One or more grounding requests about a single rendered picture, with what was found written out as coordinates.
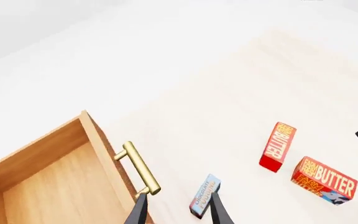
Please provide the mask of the chocolate pudding box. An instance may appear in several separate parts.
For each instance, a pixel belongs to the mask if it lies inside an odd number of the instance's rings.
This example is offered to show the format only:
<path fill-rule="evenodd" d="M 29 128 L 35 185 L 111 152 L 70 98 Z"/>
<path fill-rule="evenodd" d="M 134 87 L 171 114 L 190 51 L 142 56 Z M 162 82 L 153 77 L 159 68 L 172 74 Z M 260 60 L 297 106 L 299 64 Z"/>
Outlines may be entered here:
<path fill-rule="evenodd" d="M 221 186 L 221 180 L 209 174 L 203 184 L 201 184 L 195 197 L 189 205 L 191 214 L 196 218 L 202 219 L 209 207 L 211 194 L 217 193 Z"/>

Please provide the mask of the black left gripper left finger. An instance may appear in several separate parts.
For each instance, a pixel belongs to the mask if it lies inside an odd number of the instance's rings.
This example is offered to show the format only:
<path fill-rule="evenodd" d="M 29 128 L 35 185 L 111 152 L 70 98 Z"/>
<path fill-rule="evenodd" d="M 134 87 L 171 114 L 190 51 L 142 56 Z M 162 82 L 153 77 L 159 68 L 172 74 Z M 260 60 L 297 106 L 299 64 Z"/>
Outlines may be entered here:
<path fill-rule="evenodd" d="M 140 194 L 125 224 L 146 224 L 147 207 L 147 194 Z"/>

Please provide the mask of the red butter box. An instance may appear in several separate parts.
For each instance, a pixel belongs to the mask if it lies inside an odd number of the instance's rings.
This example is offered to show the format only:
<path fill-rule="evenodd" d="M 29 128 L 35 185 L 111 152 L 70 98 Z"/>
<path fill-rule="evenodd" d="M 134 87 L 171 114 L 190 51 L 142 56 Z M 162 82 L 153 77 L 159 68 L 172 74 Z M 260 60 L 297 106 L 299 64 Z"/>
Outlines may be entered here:
<path fill-rule="evenodd" d="M 277 173 L 284 163 L 295 133 L 296 128 L 277 122 L 265 145 L 259 165 Z"/>
<path fill-rule="evenodd" d="M 358 184 L 357 180 L 308 156 L 297 164 L 291 181 L 334 205 L 352 200 Z"/>

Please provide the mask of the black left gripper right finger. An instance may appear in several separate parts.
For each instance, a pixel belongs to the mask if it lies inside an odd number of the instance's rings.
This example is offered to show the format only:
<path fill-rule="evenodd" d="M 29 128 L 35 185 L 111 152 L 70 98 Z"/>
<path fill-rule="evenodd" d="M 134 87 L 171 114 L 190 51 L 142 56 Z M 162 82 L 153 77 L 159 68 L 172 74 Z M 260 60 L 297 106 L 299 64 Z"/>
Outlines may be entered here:
<path fill-rule="evenodd" d="M 213 224 L 234 224 L 217 192 L 211 194 L 210 207 Z"/>

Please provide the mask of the open wooden drawer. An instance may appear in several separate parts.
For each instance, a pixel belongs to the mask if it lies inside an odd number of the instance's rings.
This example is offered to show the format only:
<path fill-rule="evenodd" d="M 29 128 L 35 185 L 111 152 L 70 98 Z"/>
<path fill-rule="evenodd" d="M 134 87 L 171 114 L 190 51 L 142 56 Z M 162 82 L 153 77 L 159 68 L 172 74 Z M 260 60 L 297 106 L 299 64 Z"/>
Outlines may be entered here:
<path fill-rule="evenodd" d="M 136 190 L 83 111 L 0 160 L 0 224 L 124 224 Z"/>

